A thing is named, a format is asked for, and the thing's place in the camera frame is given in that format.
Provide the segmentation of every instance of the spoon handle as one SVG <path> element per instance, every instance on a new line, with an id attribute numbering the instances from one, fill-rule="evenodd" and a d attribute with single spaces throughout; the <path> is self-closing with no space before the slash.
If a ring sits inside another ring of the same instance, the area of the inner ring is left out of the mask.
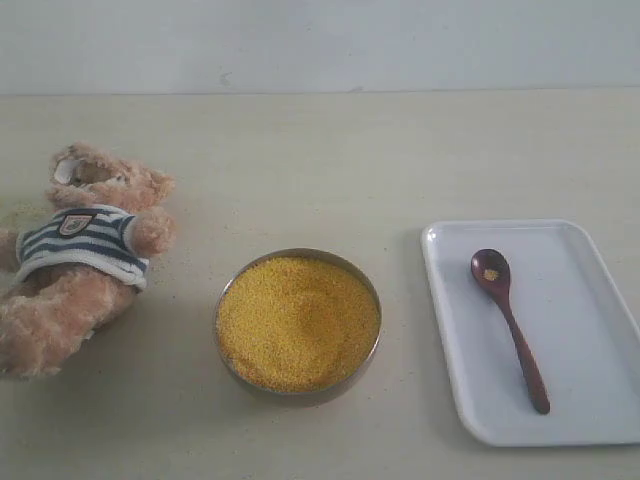
<path id="1" fill-rule="evenodd" d="M 513 343 L 516 347 L 516 352 L 518 353 L 518 360 L 520 361 L 520 367 L 522 368 L 522 375 L 524 376 L 524 381 L 527 384 L 527 390 L 529 391 L 529 398 L 531 399 L 533 408 L 535 408 L 538 413 L 546 415 L 551 411 L 551 404 L 549 403 L 547 389 L 544 386 L 542 375 L 540 375 L 540 370 L 538 370 L 538 365 L 533 358 L 531 349 L 529 348 L 529 345 L 527 344 L 527 341 L 525 340 L 524 335 L 513 316 L 508 300 L 498 302 L 498 307 L 502 311 L 502 314 L 509 325 L 511 337 L 513 338 Z"/>

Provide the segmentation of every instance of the beige table surface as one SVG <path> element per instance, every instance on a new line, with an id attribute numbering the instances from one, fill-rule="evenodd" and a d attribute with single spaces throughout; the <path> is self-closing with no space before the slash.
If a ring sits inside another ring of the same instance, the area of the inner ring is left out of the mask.
<path id="1" fill-rule="evenodd" d="M 640 478 L 640 447 L 466 433 L 419 247 L 436 220 L 567 218 L 640 317 L 640 90 L 0 98 L 0 224 L 37 220 L 74 140 L 173 173 L 180 241 L 59 376 L 0 384 L 3 480 Z M 294 246 L 360 265 L 384 309 L 366 375 L 317 407 L 251 396 L 211 340 L 234 270 Z"/>

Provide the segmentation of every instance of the brown spoon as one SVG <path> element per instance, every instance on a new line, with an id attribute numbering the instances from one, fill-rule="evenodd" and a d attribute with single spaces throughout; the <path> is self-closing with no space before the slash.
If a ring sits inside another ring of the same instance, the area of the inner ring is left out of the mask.
<path id="1" fill-rule="evenodd" d="M 504 315 L 511 337 L 518 353 L 522 375 L 524 376 L 529 398 L 533 408 L 542 415 L 551 411 L 547 389 L 542 381 L 540 370 L 533 358 L 531 349 L 522 335 L 522 331 L 511 311 L 509 302 L 509 289 L 511 288 L 511 270 L 507 259 L 500 252 L 491 249 L 480 250 L 471 258 L 471 273 L 473 278 L 485 292 L 498 305 Z"/>

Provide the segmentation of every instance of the metal bowl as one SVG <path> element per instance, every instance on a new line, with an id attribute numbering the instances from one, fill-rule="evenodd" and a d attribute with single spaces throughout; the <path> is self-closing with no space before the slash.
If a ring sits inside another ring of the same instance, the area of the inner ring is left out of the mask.
<path id="1" fill-rule="evenodd" d="M 356 277 L 358 280 L 360 280 L 360 282 L 362 282 L 362 284 L 367 288 L 367 290 L 369 291 L 369 293 L 371 294 L 371 296 L 374 299 L 374 302 L 376 304 L 376 308 L 378 310 L 378 331 L 377 331 L 377 334 L 376 334 L 376 340 L 373 343 L 373 346 L 371 347 L 371 350 L 369 351 L 369 354 L 364 359 L 364 361 L 360 364 L 360 366 L 351 375 L 349 375 L 348 377 L 344 378 L 343 380 L 341 380 L 341 381 L 339 381 L 339 382 L 337 382 L 337 383 L 335 383 L 333 385 L 330 385 L 328 387 L 325 387 L 325 388 L 322 388 L 322 389 L 318 389 L 318 390 L 311 390 L 311 391 L 308 391 L 308 392 L 281 392 L 281 391 L 278 391 L 278 390 L 269 389 L 269 388 L 263 387 L 261 385 L 257 385 L 255 383 L 247 380 L 242 375 L 240 375 L 236 371 L 236 369 L 234 368 L 233 363 L 231 362 L 231 360 L 226 357 L 226 355 L 222 352 L 222 349 L 220 348 L 220 339 L 219 339 L 219 336 L 218 336 L 218 318 L 219 318 L 219 312 L 220 312 L 220 305 L 222 303 L 222 300 L 224 299 L 224 296 L 231 289 L 231 287 L 233 286 L 233 284 L 236 281 L 236 279 L 240 275 L 242 275 L 244 272 L 246 272 L 250 268 L 255 267 L 256 265 L 259 265 L 262 262 L 265 262 L 265 261 L 270 260 L 272 258 L 278 258 L 278 257 L 312 258 L 312 259 L 321 260 L 321 261 L 329 263 L 331 265 L 335 265 L 336 267 L 339 267 L 342 270 L 345 270 L 346 272 L 350 273 L 351 275 Z M 255 259 L 254 261 L 252 261 L 251 263 L 249 263 L 245 267 L 243 267 L 242 270 L 237 272 L 231 278 L 231 280 L 229 280 L 227 285 L 224 287 L 224 290 L 220 294 L 220 298 L 218 299 L 218 302 L 216 303 L 215 318 L 214 318 L 214 335 L 213 336 L 214 336 L 214 339 L 215 339 L 216 348 L 218 349 L 218 353 L 220 354 L 220 357 L 222 358 L 222 361 L 227 366 L 227 368 L 229 368 L 229 370 L 234 374 L 234 376 L 237 379 L 240 379 L 243 384 L 248 385 L 248 386 L 252 387 L 253 389 L 256 389 L 257 391 L 268 392 L 268 393 L 276 394 L 276 395 L 279 395 L 279 396 L 288 396 L 288 397 L 309 397 L 309 396 L 314 396 L 314 397 L 316 397 L 316 396 L 319 396 L 320 394 L 322 394 L 323 398 L 324 397 L 328 398 L 328 397 L 333 397 L 334 394 L 338 395 L 340 393 L 343 393 L 366 370 L 367 366 L 371 362 L 371 358 L 373 357 L 374 352 L 376 351 L 376 348 L 378 346 L 378 341 L 380 340 L 380 329 L 381 329 L 381 323 L 382 323 L 381 322 L 381 318 L 382 318 L 382 310 L 380 308 L 380 299 L 378 297 L 378 293 L 376 292 L 375 288 L 373 287 L 373 284 L 367 278 L 367 276 L 364 273 L 362 273 L 362 271 L 360 271 L 360 269 L 358 269 L 355 265 L 353 265 L 352 263 L 348 262 L 347 260 L 345 260 L 342 257 L 334 255 L 333 253 L 324 252 L 322 250 L 314 250 L 314 249 L 311 249 L 311 248 L 291 248 L 291 249 L 287 249 L 287 250 L 278 250 L 276 252 L 272 252 L 272 253 L 269 253 L 267 255 L 264 255 L 262 257 L 259 257 L 259 258 Z"/>

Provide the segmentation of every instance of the tray rim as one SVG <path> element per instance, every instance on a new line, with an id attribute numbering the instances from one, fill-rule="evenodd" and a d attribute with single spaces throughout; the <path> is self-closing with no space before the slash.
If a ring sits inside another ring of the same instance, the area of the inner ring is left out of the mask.
<path id="1" fill-rule="evenodd" d="M 624 313 L 626 321 L 630 324 L 632 331 L 635 334 L 635 340 L 640 344 L 640 326 L 638 325 L 633 313 L 629 309 L 622 293 L 620 292 L 618 286 L 615 283 L 609 268 L 607 267 L 602 254 L 598 250 L 595 241 L 587 232 L 579 224 L 562 219 L 562 218 L 533 218 L 533 219 L 486 219 L 486 220 L 440 220 L 429 224 L 425 227 L 420 234 L 420 243 L 423 250 L 423 256 L 425 259 L 427 277 L 429 280 L 429 290 L 431 292 L 431 299 L 434 306 L 436 321 L 438 323 L 438 330 L 440 333 L 440 339 L 442 341 L 442 347 L 444 350 L 445 363 L 447 365 L 447 372 L 449 374 L 449 380 L 451 384 L 451 390 L 453 393 L 454 404 L 456 407 L 456 411 L 458 413 L 458 417 L 462 422 L 462 425 L 467 429 L 467 431 L 474 437 L 476 440 L 485 443 L 487 445 L 493 447 L 579 447 L 579 446 L 595 446 L 595 445 L 628 445 L 628 444 L 638 444 L 640 443 L 640 429 L 635 433 L 635 436 L 629 436 L 626 439 L 622 439 L 619 441 L 593 441 L 593 440 L 585 440 L 585 441 L 554 441 L 554 442 L 513 442 L 513 441 L 503 441 L 499 438 L 495 438 L 487 429 L 485 429 L 481 424 L 476 422 L 476 419 L 473 418 L 472 415 L 465 409 L 462 393 L 460 389 L 461 379 L 458 377 L 457 372 L 454 368 L 454 360 L 453 360 L 453 352 L 451 351 L 451 341 L 447 338 L 448 333 L 444 328 L 444 314 L 443 307 L 440 300 L 440 295 L 436 292 L 436 287 L 434 286 L 434 276 L 435 267 L 433 262 L 433 247 L 430 248 L 432 242 L 430 242 L 428 236 L 429 234 L 437 229 L 437 228 L 446 228 L 446 227 L 457 227 L 457 226 L 478 226 L 483 227 L 483 229 L 500 229 L 500 228 L 511 228 L 515 229 L 518 226 L 522 226 L 522 228 L 558 228 L 558 227 L 569 227 L 576 230 L 580 235 L 584 237 L 587 241 L 589 248 L 591 249 L 591 253 L 596 260 L 599 268 L 601 269 L 604 279 L 606 280 L 609 288 L 611 289 L 615 300 L 619 303 L 622 308 L 622 312 Z"/>

